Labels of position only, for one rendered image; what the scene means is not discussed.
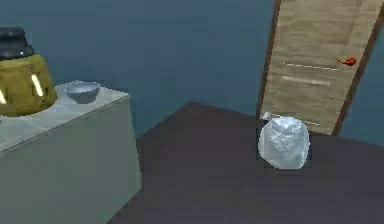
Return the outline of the olive lamp with black top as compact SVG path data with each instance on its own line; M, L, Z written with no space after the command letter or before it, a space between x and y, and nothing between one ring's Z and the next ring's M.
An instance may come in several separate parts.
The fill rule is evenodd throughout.
M21 27L0 27L0 115L21 117L53 106L58 99L44 58Z

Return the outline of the pale grey cabinet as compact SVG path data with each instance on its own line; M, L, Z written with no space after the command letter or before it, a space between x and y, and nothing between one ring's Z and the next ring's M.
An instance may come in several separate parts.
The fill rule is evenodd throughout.
M130 97L0 116L0 224L107 224L141 188Z

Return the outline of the grey bowl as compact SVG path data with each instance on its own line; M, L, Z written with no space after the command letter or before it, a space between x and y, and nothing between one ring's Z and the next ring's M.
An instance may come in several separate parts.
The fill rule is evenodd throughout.
M90 104L96 100L100 88L97 82L78 82L69 85L64 91L77 104Z

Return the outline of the white garbage bag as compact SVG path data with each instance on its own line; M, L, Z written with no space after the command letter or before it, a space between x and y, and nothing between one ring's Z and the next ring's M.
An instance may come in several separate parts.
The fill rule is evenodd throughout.
M265 112L258 140L258 152L272 167L301 169L308 157L310 136L307 126L294 117L273 117Z

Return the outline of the pale wooden room door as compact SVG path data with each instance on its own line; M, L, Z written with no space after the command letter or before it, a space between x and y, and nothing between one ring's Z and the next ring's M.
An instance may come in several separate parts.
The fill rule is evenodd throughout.
M384 0L275 0L258 114L331 135L383 12Z

